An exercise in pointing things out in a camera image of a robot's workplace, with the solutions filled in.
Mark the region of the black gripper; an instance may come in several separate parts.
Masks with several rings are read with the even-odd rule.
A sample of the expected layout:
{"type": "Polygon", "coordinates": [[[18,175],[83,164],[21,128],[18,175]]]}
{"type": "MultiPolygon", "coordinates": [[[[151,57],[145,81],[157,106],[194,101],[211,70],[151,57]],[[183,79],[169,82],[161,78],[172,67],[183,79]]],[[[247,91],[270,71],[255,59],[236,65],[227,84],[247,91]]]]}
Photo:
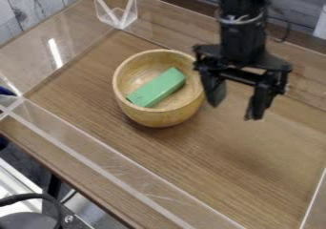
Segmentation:
{"type": "Polygon", "coordinates": [[[244,119],[263,119],[276,94],[286,93],[290,64],[266,50],[266,17],[220,20],[220,43],[195,45],[196,61],[207,103],[216,108],[226,98],[231,80],[254,87],[244,119]]]}

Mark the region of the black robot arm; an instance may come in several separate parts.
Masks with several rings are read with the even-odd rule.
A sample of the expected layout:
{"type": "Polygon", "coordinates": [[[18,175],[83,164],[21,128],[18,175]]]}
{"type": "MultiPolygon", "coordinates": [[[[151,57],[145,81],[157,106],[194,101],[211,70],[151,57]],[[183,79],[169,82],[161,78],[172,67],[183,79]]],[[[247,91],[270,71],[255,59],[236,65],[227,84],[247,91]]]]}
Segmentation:
{"type": "Polygon", "coordinates": [[[291,65],[266,49],[267,10],[271,0],[219,0],[220,42],[196,45],[194,70],[204,97],[216,107],[226,98],[228,80],[254,88],[244,114],[260,120],[276,95],[286,92],[291,65]]]}

